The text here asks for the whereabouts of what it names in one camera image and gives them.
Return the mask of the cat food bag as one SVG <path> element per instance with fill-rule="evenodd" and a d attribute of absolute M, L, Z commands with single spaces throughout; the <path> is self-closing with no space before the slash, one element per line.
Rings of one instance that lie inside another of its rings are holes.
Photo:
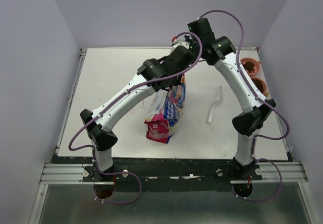
<path fill-rule="evenodd" d="M 180 84 L 172 89 L 159 90 L 154 94 L 152 104 L 147 112 L 146 138 L 167 144 L 179 126 L 184 114 L 186 98 L 186 81 L 183 75 Z"/>

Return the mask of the clear plastic scoop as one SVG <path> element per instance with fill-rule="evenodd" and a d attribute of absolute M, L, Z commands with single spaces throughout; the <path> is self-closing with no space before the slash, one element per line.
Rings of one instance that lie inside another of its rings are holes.
<path fill-rule="evenodd" d="M 206 123 L 208 125 L 212 123 L 214 111 L 218 106 L 222 104 L 222 102 L 223 102 L 223 91 L 222 91 L 222 86 L 220 85 L 215 91 L 213 101 L 206 115 Z"/>

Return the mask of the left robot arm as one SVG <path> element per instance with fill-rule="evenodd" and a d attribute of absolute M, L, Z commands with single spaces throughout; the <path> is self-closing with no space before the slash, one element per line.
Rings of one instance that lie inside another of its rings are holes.
<path fill-rule="evenodd" d="M 113 133 L 117 122 L 145 98 L 161 89 L 180 83 L 180 77 L 197 64 L 201 50 L 180 43 L 161 59 L 148 59 L 118 94 L 95 110 L 84 109 L 81 120 L 94 148 L 95 176 L 107 181 L 112 175 L 112 147 L 118 138 Z"/>

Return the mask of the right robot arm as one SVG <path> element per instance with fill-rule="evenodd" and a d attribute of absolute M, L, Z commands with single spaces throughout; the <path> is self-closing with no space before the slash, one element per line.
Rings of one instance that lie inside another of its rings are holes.
<path fill-rule="evenodd" d="M 207 18 L 190 22 L 188 29 L 201 40 L 202 59 L 221 73 L 242 109 L 242 113 L 232 119 L 232 124 L 238 132 L 232 173 L 235 178 L 242 180 L 250 174 L 256 164 L 254 137 L 263 127 L 272 109 L 276 107 L 276 102 L 273 99 L 266 99 L 258 90 L 239 62 L 237 50 L 231 40 L 225 36 L 216 38 Z"/>

